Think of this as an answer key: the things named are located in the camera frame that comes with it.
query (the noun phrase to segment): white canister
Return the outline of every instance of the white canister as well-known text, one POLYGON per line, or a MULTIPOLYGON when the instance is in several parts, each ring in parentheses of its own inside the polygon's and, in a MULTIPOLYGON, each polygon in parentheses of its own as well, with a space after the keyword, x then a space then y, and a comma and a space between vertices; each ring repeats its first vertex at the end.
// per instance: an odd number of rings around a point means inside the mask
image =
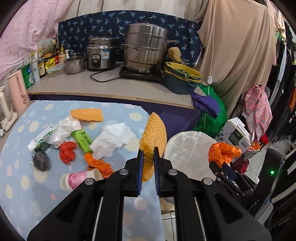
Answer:
POLYGON ((34 82, 38 82, 40 80, 38 59, 34 59, 31 61, 31 69, 32 69, 33 77, 34 77, 34 82))

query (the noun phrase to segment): beige cloth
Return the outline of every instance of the beige cloth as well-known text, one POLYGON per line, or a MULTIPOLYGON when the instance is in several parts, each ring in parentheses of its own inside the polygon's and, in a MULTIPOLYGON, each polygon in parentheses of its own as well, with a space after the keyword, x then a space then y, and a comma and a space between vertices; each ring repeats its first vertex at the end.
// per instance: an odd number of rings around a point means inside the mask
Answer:
POLYGON ((198 70, 207 80, 213 53, 213 87, 229 116, 242 93, 255 83, 266 85, 275 58, 273 20, 253 0, 209 0, 198 35, 205 48, 198 70))
POLYGON ((266 6, 268 8, 270 16, 272 17, 272 20, 274 21, 276 30, 279 31, 282 37, 286 40, 286 29, 282 13, 277 9, 277 14, 276 6, 274 6, 270 0, 266 0, 266 6))
POLYGON ((185 9, 185 18, 197 23, 203 21, 208 3, 209 0, 189 0, 185 9))

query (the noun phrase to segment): pink electric kettle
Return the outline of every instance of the pink electric kettle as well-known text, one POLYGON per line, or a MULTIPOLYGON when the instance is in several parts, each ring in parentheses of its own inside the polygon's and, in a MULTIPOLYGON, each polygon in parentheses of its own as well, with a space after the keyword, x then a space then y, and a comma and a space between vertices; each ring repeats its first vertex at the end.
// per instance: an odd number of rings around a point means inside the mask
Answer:
POLYGON ((22 71, 18 70, 7 78, 10 96, 15 107, 15 111, 19 112, 26 108, 30 103, 27 93, 22 71))

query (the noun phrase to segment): green bag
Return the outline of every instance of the green bag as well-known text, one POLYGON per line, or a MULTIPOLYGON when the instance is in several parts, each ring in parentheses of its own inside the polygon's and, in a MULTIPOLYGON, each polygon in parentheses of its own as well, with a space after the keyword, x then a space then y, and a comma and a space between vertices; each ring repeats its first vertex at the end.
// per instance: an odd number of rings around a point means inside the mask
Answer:
POLYGON ((221 111, 216 119, 213 119, 208 114, 201 111, 200 119, 193 130, 201 131, 208 136, 215 138, 227 121, 225 105, 220 97, 216 94, 213 87, 204 86, 202 84, 198 84, 198 86, 206 95, 212 96, 218 102, 221 111))

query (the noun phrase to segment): rice cooker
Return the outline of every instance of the rice cooker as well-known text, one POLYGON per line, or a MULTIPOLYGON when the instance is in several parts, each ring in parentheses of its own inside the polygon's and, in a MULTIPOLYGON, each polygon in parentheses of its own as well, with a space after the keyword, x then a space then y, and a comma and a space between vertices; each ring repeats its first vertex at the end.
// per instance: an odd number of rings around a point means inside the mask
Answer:
POLYGON ((86 68, 94 71, 114 68, 118 49, 119 43, 116 38, 90 38, 86 47, 86 68))

